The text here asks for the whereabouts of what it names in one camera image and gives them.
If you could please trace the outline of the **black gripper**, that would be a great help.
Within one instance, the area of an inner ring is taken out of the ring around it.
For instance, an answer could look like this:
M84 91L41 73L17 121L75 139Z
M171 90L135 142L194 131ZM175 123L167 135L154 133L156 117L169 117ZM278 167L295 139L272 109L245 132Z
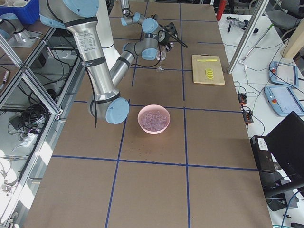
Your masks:
M158 36L159 36L159 44L161 46L164 46L166 48L166 51L171 51L173 48L173 42L169 41L170 35L166 31L160 30L158 32Z

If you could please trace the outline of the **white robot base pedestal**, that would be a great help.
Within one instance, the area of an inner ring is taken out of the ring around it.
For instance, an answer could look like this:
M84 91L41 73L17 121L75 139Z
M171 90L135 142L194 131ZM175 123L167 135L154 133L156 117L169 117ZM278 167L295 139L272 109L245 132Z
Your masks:
M99 0L98 3L99 8L96 14L98 24L96 26L96 31L105 57L115 60L119 57L119 53L114 46L106 0Z

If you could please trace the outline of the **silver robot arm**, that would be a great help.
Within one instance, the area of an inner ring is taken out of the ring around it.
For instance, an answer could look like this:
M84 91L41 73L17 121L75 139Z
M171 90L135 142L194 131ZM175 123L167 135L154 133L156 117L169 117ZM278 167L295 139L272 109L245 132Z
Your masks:
M155 60L159 46L170 45L167 29L154 18L132 14L129 2L121 1L121 23L139 24L144 39L126 44L118 55L104 0L41 0L39 9L43 24L66 29L74 37L93 90L88 104L92 116L109 124L122 123L128 116L129 103L121 97L117 85L137 57Z
M133 14L130 10L128 0L121 0L120 4L121 4L121 12L122 12L121 23L123 26L128 26L131 24L142 25L143 21L145 20L144 15L138 12Z

